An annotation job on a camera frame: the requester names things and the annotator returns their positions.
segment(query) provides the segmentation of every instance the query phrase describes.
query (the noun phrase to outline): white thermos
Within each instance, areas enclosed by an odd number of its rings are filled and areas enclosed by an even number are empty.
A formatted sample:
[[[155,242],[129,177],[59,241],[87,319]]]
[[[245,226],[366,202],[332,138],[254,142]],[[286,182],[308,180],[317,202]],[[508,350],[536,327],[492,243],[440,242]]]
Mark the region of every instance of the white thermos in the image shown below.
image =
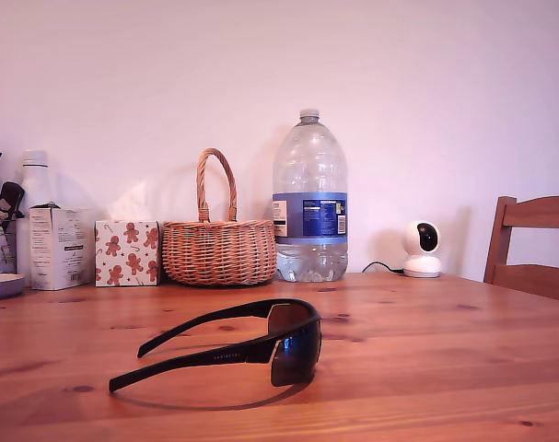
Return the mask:
[[[23,153],[23,182],[25,196],[19,210],[25,218],[17,220],[17,273],[22,274],[25,286],[31,286],[31,251],[29,239],[29,208],[55,201],[48,154],[44,150],[26,150]]]

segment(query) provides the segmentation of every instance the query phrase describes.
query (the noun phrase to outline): white box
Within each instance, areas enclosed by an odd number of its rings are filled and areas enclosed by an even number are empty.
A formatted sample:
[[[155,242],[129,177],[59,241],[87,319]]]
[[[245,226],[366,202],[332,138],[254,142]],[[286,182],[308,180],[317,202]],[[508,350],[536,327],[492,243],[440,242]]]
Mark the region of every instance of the white box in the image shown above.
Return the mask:
[[[90,283],[91,229],[81,211],[29,209],[31,288],[61,290]]]

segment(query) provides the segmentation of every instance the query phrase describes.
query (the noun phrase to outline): water bottle label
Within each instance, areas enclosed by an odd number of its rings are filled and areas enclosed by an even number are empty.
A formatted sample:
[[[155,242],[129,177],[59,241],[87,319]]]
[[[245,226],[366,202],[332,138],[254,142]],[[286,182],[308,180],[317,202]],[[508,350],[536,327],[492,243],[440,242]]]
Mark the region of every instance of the water bottle label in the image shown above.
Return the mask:
[[[278,244],[341,244],[347,241],[345,192],[294,192],[273,195]]]

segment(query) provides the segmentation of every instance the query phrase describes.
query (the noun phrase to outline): black cable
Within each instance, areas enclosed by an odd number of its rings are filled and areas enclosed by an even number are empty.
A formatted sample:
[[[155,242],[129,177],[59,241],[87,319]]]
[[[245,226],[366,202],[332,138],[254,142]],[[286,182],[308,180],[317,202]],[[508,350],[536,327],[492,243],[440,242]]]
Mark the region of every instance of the black cable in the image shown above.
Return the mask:
[[[390,272],[393,272],[393,273],[404,273],[404,270],[403,270],[403,269],[391,269],[391,268],[389,267],[388,264],[385,264],[385,263],[380,262],[380,261],[373,261],[373,262],[370,263],[365,269],[363,269],[363,272],[361,272],[361,273],[364,273],[365,270],[367,270],[367,269],[368,269],[369,267],[371,267],[373,264],[381,264],[381,265],[383,265],[386,269],[388,269]]]

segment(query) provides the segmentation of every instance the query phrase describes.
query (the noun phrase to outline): white security camera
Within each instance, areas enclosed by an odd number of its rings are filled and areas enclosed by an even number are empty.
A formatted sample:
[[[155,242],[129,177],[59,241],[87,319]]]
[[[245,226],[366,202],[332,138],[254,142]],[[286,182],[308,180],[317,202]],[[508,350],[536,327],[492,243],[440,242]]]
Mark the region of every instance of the white security camera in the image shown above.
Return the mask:
[[[438,249],[441,234],[437,226],[427,221],[414,221],[404,232],[403,245],[408,253],[403,264],[404,274],[414,278],[436,278],[441,272],[441,261],[431,256]]]

